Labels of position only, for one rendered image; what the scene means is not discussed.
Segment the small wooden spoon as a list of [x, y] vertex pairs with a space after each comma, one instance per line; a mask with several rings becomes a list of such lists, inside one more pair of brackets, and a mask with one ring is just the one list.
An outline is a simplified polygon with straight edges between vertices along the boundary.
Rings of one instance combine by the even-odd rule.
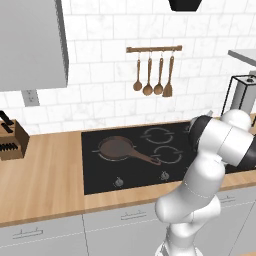
[[135, 91], [139, 91], [142, 88], [142, 83], [140, 82], [140, 60], [137, 60], [137, 80], [133, 85]]

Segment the grey canister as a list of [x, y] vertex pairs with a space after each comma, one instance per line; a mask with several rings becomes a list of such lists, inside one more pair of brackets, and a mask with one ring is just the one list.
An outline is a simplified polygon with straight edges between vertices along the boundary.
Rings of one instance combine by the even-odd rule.
[[236, 85], [231, 108], [250, 114], [256, 100], [256, 77], [242, 77]]

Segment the wooden round spoon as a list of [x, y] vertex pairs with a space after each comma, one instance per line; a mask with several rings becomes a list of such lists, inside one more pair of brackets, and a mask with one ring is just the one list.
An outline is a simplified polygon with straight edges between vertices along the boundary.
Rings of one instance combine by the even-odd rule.
[[156, 95], [160, 95], [163, 92], [163, 86], [161, 84], [161, 78], [162, 78], [162, 70], [163, 70], [163, 58], [160, 58], [159, 61], [159, 77], [158, 77], [158, 83], [157, 85], [154, 87], [154, 93]]

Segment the grey wall cupboard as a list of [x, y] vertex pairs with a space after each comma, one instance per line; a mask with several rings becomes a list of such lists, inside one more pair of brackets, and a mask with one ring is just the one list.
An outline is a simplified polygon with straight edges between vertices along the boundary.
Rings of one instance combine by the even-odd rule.
[[0, 0], [0, 91], [63, 88], [68, 72], [61, 0]]

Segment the black range hood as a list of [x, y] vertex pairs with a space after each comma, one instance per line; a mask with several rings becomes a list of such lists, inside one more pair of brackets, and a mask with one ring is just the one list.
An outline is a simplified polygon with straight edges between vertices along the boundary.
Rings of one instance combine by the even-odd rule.
[[168, 0], [175, 12], [196, 12], [202, 0]]

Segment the grey cupboard door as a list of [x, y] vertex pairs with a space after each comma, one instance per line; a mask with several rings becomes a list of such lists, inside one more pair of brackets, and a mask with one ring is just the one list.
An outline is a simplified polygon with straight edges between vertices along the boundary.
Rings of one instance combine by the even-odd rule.
[[88, 256], [88, 251], [84, 234], [76, 233], [2, 246], [0, 256]]
[[205, 224], [195, 238], [203, 256], [229, 256], [253, 203], [226, 206], [219, 217]]
[[153, 219], [86, 232], [89, 256], [155, 256], [166, 225]]

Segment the wooden ladle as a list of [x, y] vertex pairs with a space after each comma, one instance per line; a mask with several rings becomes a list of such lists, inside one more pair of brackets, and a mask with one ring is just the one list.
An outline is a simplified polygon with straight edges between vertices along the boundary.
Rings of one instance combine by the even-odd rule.
[[152, 68], [152, 59], [149, 58], [148, 59], [148, 79], [147, 79], [146, 86], [143, 88], [143, 94], [146, 95], [146, 96], [151, 95], [152, 92], [153, 92], [152, 86], [150, 84], [151, 68]]

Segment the brown frying pan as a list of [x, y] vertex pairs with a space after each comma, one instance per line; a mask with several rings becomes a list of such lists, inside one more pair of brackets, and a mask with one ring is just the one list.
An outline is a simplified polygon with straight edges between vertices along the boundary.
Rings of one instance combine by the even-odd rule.
[[122, 136], [110, 136], [99, 144], [100, 154], [109, 160], [120, 160], [126, 157], [135, 157], [154, 165], [160, 165], [157, 159], [142, 154], [134, 149], [131, 140]]

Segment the wooden spatula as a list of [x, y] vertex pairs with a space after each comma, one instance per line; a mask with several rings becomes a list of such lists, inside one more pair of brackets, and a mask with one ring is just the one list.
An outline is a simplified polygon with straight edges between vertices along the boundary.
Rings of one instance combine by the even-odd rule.
[[174, 64], [174, 57], [170, 57], [170, 62], [169, 62], [169, 76], [168, 76], [168, 81], [166, 86], [164, 87], [163, 90], [163, 97], [171, 97], [172, 96], [172, 86], [171, 86], [171, 77], [172, 77], [172, 71], [173, 71], [173, 64]]

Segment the grey drawer front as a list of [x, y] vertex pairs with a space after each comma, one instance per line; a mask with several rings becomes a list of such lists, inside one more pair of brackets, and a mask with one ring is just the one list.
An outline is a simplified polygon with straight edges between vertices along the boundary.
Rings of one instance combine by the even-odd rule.
[[221, 204], [222, 208], [252, 203], [256, 200], [256, 186], [221, 191], [217, 193], [217, 196], [218, 198], [225, 198], [226, 196], [231, 196], [235, 197], [236, 199], [236, 201], [234, 202]]
[[[19, 233], [21, 229], [25, 232], [35, 230], [36, 227], [38, 227], [39, 230], [42, 229], [44, 233], [42, 235], [28, 238], [12, 238], [12, 236]], [[3, 227], [0, 228], [0, 247], [46, 238], [58, 238], [82, 231], [83, 223], [81, 215]]]
[[[137, 210], [147, 212], [147, 216], [132, 220], [121, 220], [125, 212], [136, 212]], [[124, 208], [117, 208], [83, 215], [86, 232], [107, 231], [111, 229], [138, 229], [143, 225], [153, 225], [153, 229], [164, 230], [166, 225], [159, 221], [155, 213], [155, 204], [141, 204]]]

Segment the grey wall socket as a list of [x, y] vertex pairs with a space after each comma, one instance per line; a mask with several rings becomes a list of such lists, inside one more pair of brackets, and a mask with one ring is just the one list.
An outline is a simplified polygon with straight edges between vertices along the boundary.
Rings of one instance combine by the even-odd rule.
[[40, 105], [36, 89], [22, 90], [21, 93], [26, 107], [34, 107]]

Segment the grey wall shelf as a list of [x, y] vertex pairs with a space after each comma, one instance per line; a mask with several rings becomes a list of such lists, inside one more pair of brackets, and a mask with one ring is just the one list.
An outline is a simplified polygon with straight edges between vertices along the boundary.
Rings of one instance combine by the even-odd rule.
[[242, 62], [256, 67], [256, 49], [235, 49], [229, 50], [228, 54]]

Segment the wooden knife block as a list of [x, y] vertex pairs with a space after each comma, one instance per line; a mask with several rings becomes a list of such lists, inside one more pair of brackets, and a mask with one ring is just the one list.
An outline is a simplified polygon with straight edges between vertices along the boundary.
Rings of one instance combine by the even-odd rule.
[[1, 123], [5, 122], [0, 122], [0, 159], [2, 161], [22, 159], [25, 156], [30, 136], [17, 120], [13, 120], [14, 124], [9, 126], [13, 133], [7, 133]]

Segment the wooden utensil rail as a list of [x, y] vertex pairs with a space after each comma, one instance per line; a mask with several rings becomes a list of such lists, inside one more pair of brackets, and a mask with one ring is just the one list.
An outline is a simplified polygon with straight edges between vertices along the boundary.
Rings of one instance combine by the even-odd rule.
[[177, 46], [162, 46], [162, 47], [127, 47], [126, 53], [134, 52], [167, 52], [167, 51], [182, 51], [182, 45]]

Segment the black glass hob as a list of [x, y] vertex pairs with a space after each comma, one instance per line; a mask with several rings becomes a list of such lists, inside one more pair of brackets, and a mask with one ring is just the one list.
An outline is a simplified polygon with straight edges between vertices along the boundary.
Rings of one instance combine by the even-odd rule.
[[[210, 158], [206, 152], [191, 148], [188, 130], [189, 124], [180, 122], [82, 133], [84, 193], [91, 195], [182, 180], [208, 185], [208, 177], [217, 170], [208, 165]], [[99, 144], [110, 136], [131, 140], [135, 150], [161, 164], [154, 165], [135, 157], [107, 159], [100, 154]], [[169, 174], [168, 180], [161, 180], [163, 171]], [[124, 182], [121, 187], [115, 185], [118, 177]]]

